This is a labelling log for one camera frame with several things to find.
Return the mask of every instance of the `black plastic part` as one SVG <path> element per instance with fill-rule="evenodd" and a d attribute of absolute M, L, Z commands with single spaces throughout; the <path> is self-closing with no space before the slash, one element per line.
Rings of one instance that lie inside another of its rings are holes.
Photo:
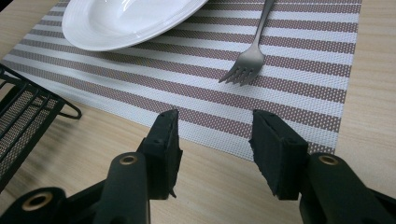
<path fill-rule="evenodd" d="M 305 172 L 301 175 L 300 214 L 304 224 L 326 223 L 326 216 Z"/>
<path fill-rule="evenodd" d="M 37 189 L 15 201 L 0 217 L 0 223 L 64 224 L 68 223 L 64 207 L 65 194 L 62 189 Z"/>
<path fill-rule="evenodd" d="M 150 223 L 143 154 L 124 153 L 111 162 L 93 223 Z"/>
<path fill-rule="evenodd" d="M 329 158 L 336 162 L 328 163 Z M 341 158 L 327 153 L 312 154 L 304 172 L 318 198 L 326 223 L 396 223 Z M 302 194 L 303 198 L 313 198 L 304 191 Z M 303 218 L 316 215 L 310 210 L 301 212 Z"/>
<path fill-rule="evenodd" d="M 169 194 L 176 197 L 173 187 L 183 154 L 178 143 L 177 121 L 177 110 L 161 113 L 137 149 L 146 157 L 148 196 L 153 200 L 167 199 Z"/>
<path fill-rule="evenodd" d="M 376 190 L 371 189 L 376 199 L 384 206 L 384 208 L 393 216 L 396 220 L 396 199 L 390 198 L 388 195 L 380 193 Z"/>
<path fill-rule="evenodd" d="M 308 144 L 280 117 L 253 111 L 253 158 L 279 200 L 297 200 Z"/>
<path fill-rule="evenodd" d="M 105 182 L 103 180 L 67 198 L 67 213 L 70 216 L 70 223 L 93 222 Z"/>

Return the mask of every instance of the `black mesh basket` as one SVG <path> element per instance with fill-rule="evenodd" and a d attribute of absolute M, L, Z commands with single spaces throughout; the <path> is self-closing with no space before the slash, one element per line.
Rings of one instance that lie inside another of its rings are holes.
<path fill-rule="evenodd" d="M 0 64 L 0 192 L 24 162 L 57 115 L 79 119 L 81 111 Z M 76 116 L 61 112 L 64 105 Z"/>

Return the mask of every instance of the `plate rim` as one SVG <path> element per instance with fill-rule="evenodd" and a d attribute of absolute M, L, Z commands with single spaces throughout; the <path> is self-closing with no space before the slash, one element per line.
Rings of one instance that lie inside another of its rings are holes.
<path fill-rule="evenodd" d="M 127 47 L 131 47 L 137 44 L 140 44 L 142 42 L 145 42 L 147 40 L 150 40 L 158 35 L 161 35 L 165 33 L 166 31 L 171 30 L 175 26 L 181 24 L 183 21 L 185 21 L 187 18 L 189 18 L 191 15 L 193 15 L 196 11 L 198 11 L 208 0 L 189 0 L 190 2 L 193 3 L 192 8 L 189 8 L 188 11 L 184 13 L 174 13 L 170 14 L 169 18 L 174 18 L 177 16 L 175 20 L 172 20 L 171 22 L 166 23 L 166 25 L 157 25 L 157 29 L 154 29 L 154 31 L 150 31 L 146 35 L 140 36 L 140 38 L 137 39 L 128 39 L 128 41 L 123 41 L 121 43 L 116 43 L 114 44 L 114 41 L 109 41 L 109 43 L 112 43 L 111 45 L 103 45 L 103 46 L 93 46 L 93 45 L 85 45 L 83 43 L 78 42 L 78 35 L 76 35 L 76 28 L 72 27 L 71 24 L 73 24 L 74 21 L 77 21 L 80 18 L 88 18 L 89 13 L 80 13 L 76 16 L 76 13 L 72 11 L 76 7 L 78 8 L 83 8 L 85 7 L 91 7 L 94 3 L 94 1 L 97 0 L 84 0 L 84 1 L 78 1 L 78 0 L 71 0 L 65 11 L 64 11 L 64 16 L 62 18 L 62 32 L 64 34 L 64 38 L 73 46 L 79 48 L 79 49 L 85 49 L 89 51 L 111 51 L 111 50 L 116 50 L 116 49 L 124 49 Z M 131 37 L 133 35 L 123 35 L 122 37 L 125 39 L 125 37 Z"/>

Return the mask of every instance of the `table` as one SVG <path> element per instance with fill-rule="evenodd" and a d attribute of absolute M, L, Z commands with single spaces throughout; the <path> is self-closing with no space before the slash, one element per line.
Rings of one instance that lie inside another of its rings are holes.
<path fill-rule="evenodd" d="M 0 58 L 58 0 L 14 0 L 0 13 Z M 396 2 L 363 1 L 336 155 L 370 188 L 396 198 Z M 81 120 L 57 118 L 0 195 L 0 213 L 23 193 L 56 186 L 70 196 L 106 178 L 111 160 L 135 151 L 149 128 L 75 103 Z M 151 201 L 152 223 L 301 223 L 257 166 L 181 140 L 177 199 Z"/>

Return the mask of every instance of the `fork handle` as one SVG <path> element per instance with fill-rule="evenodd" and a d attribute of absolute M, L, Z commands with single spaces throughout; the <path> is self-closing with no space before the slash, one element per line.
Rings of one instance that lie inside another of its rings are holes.
<path fill-rule="evenodd" d="M 271 8 L 274 5 L 275 0 L 265 0 L 264 8 L 262 9 L 262 17 L 260 18 L 259 26 L 257 27 L 256 36 L 254 36 L 254 41 L 252 45 L 258 46 L 260 37 L 262 36 L 262 29 L 264 28 L 265 21 L 270 14 Z"/>

